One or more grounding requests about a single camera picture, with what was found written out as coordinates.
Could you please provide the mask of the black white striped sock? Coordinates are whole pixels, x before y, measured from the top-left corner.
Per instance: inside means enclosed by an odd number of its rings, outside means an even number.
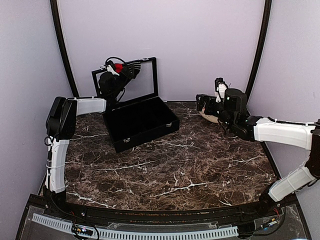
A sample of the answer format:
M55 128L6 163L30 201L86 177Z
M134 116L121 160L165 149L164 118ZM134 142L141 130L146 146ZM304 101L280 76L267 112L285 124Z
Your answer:
M129 62L125 62L122 64L121 73L130 80L135 79L141 71L141 65L141 60L132 60Z

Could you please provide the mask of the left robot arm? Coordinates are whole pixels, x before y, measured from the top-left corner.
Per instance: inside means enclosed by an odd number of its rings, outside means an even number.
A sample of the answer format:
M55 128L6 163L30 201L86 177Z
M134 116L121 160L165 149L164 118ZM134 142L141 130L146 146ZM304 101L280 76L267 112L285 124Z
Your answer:
M131 75L121 72L112 75L116 78L117 87L104 97L55 98L46 120L47 136L44 144L48 147L48 158L46 164L46 190L50 196L64 195L65 186L65 163L67 149L70 140L76 131L76 120L78 116L104 113L107 103L111 101L111 95L118 96L125 86L137 77L138 72Z

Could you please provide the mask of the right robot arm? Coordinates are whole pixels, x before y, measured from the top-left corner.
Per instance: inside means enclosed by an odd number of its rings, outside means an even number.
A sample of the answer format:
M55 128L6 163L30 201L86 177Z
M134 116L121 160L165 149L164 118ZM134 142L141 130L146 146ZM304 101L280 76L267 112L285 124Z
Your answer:
M196 108L217 118L225 131L251 142L274 142L303 148L310 152L307 161L286 177L275 181L260 195L255 213L266 217L275 204L299 189L320 179L320 123L290 122L271 117L250 115L247 96L235 88L222 94L196 95Z

